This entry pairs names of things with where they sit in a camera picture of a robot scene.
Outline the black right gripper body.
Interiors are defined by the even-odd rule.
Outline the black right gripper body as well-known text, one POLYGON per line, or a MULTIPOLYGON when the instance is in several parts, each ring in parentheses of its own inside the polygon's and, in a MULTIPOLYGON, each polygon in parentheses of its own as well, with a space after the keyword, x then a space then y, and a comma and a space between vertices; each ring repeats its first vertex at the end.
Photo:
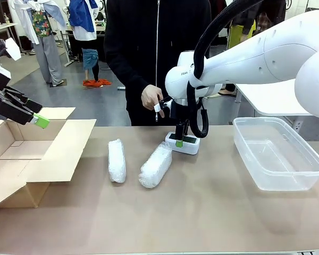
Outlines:
POLYGON ((170 118, 174 120, 175 124, 184 123, 189 119, 188 106, 178 104, 175 100, 172 100, 170 118))

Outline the person right hand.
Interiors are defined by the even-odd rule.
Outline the person right hand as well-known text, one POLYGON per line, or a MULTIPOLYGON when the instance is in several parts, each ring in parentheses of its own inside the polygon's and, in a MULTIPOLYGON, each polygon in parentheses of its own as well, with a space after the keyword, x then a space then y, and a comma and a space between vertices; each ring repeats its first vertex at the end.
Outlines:
POLYGON ((141 93, 142 105, 150 111, 155 109, 155 105, 160 100, 163 100, 162 91, 152 84, 149 84, 141 93))

